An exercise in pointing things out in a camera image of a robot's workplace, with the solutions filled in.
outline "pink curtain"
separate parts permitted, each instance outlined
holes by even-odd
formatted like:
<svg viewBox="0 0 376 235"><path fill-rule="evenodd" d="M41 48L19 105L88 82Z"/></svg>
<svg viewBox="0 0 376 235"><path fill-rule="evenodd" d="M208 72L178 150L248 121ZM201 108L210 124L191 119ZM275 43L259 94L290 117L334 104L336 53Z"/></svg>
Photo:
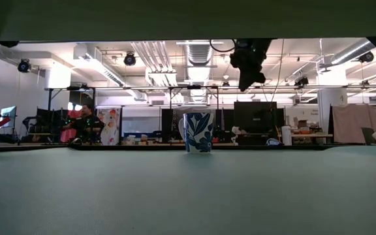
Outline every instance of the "pink curtain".
<svg viewBox="0 0 376 235"><path fill-rule="evenodd" d="M70 116L71 118L78 118L81 116L81 111L69 110L68 116ZM76 135L75 129L64 130L62 131L60 141L62 141L63 143L68 142L71 138L74 138L75 135Z"/></svg>
<svg viewBox="0 0 376 235"><path fill-rule="evenodd" d="M376 131L376 107L367 104L348 104L333 108L334 141L365 143L362 127Z"/></svg>

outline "poster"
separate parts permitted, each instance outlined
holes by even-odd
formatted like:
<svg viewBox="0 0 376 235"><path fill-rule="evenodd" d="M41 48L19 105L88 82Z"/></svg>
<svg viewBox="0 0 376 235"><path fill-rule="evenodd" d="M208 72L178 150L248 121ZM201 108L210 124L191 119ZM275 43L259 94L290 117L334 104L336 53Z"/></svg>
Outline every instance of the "poster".
<svg viewBox="0 0 376 235"><path fill-rule="evenodd" d="M98 118L105 124L101 131L101 143L105 146L118 145L120 135L120 108L98 109Z"/></svg>

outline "black monitor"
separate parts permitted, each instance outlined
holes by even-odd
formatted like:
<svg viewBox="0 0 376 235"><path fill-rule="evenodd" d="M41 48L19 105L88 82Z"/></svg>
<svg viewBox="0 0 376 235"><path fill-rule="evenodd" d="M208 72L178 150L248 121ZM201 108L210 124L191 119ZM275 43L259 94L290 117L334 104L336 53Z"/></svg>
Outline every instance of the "black monitor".
<svg viewBox="0 0 376 235"><path fill-rule="evenodd" d="M1 109L1 117L0 121L5 118L10 118L10 121L1 126L0 128L15 128L16 125L16 113L17 113L17 106L12 106L8 108Z"/></svg>
<svg viewBox="0 0 376 235"><path fill-rule="evenodd" d="M275 128L276 102L235 102L234 125L248 133L268 133Z"/></svg>

